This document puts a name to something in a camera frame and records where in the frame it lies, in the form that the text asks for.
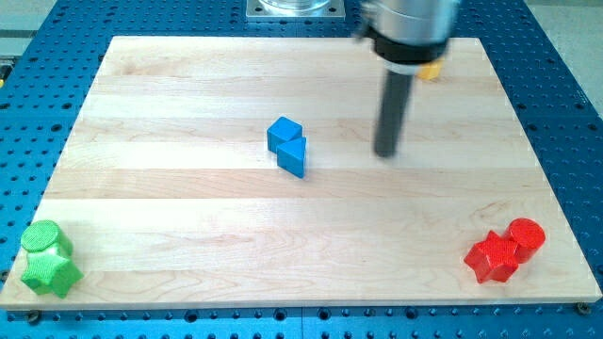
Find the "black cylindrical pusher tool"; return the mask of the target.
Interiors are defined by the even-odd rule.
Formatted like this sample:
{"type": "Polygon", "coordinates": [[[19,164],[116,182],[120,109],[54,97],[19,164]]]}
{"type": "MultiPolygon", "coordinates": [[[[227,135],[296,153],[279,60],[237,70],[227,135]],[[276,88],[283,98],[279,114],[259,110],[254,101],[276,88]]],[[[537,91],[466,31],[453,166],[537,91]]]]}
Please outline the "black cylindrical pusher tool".
{"type": "Polygon", "coordinates": [[[377,120],[373,151],[388,158],[396,154],[400,131],[409,101],[413,77],[387,71],[383,81],[383,96],[377,120]]]}

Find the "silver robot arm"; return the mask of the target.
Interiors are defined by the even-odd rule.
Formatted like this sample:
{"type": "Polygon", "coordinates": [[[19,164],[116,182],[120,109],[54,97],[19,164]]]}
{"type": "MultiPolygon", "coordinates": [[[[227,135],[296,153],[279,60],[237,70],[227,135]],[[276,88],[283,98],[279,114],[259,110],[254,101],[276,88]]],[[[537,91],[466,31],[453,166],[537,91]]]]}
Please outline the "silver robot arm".
{"type": "Polygon", "coordinates": [[[358,40],[372,40],[384,62],[385,78],[373,152],[396,154],[414,78],[419,68],[447,50],[459,0],[369,0],[361,3],[358,40]]]}

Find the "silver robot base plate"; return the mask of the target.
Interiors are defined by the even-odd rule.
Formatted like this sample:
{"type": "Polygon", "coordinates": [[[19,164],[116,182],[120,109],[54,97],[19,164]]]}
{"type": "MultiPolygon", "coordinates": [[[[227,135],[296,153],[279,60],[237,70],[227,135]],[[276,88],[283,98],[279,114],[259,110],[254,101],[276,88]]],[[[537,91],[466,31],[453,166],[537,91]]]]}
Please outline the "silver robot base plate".
{"type": "Polygon", "coordinates": [[[345,18],[343,0],[247,0],[246,17],[255,20],[276,18],[345,18]]]}

